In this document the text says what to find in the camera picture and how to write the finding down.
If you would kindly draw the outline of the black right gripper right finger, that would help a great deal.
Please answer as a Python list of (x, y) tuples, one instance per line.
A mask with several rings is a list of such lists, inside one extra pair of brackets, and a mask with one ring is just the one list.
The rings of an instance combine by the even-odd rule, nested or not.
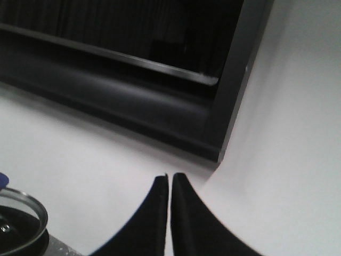
[(170, 212), (174, 255), (259, 255), (212, 214), (184, 173), (173, 176)]

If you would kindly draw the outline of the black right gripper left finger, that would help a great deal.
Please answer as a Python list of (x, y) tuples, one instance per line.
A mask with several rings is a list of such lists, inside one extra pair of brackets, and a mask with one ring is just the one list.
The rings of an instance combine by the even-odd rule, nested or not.
[(155, 177), (145, 199), (125, 225), (92, 255), (164, 255), (168, 175)]

